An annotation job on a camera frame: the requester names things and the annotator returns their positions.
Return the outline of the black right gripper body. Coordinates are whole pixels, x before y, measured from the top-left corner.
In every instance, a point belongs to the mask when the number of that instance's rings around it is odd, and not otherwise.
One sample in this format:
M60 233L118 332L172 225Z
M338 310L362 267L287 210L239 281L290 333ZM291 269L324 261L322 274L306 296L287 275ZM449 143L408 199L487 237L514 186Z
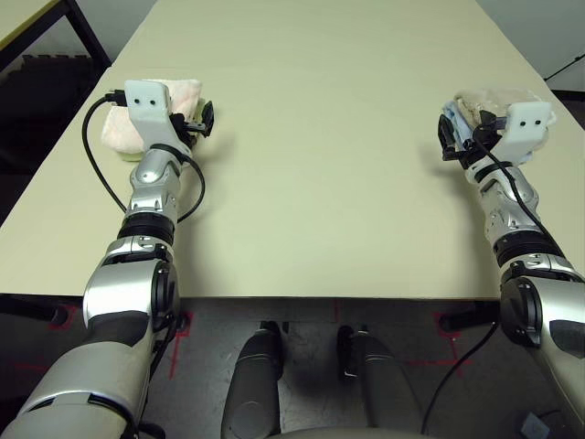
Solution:
M485 157L484 149L490 151L500 139L501 135L497 132L479 134L479 140L484 148L481 148L474 138L467 139L463 142L463 146L456 146L456 150L458 151L457 160L444 161L458 161L462 168L469 168L471 165Z

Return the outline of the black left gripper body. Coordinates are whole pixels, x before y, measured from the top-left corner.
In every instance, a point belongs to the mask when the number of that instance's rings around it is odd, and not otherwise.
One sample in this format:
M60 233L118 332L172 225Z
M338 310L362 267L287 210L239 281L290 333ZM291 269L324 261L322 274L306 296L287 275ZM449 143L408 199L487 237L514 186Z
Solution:
M205 123L188 122L182 113L172 113L169 119L177 137L187 147L195 146L197 144L197 135L206 132Z

